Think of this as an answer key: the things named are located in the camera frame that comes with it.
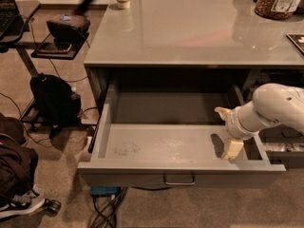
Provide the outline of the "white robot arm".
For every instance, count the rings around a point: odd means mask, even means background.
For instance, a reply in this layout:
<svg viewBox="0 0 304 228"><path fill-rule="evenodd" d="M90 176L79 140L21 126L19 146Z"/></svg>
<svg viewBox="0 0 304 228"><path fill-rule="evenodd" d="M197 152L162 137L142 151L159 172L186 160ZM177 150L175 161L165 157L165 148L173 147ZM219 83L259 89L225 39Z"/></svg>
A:
<svg viewBox="0 0 304 228"><path fill-rule="evenodd" d="M304 133L304 90L300 87L269 83L259 86L249 103L234 109L216 107L225 121L228 137L221 158L233 160L244 142L261 130L286 125Z"/></svg>

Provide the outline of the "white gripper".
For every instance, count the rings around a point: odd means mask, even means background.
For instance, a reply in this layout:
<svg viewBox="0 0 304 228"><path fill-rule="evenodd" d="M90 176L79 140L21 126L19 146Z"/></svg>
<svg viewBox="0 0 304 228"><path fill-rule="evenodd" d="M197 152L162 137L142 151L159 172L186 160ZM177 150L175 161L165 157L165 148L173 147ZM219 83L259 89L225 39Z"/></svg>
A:
<svg viewBox="0 0 304 228"><path fill-rule="evenodd" d="M218 106L214 111L225 121L227 132L233 137L224 141L223 160L234 160L243 149L243 140L249 140L263 129L278 126L261 116L252 102L232 110Z"/></svg>

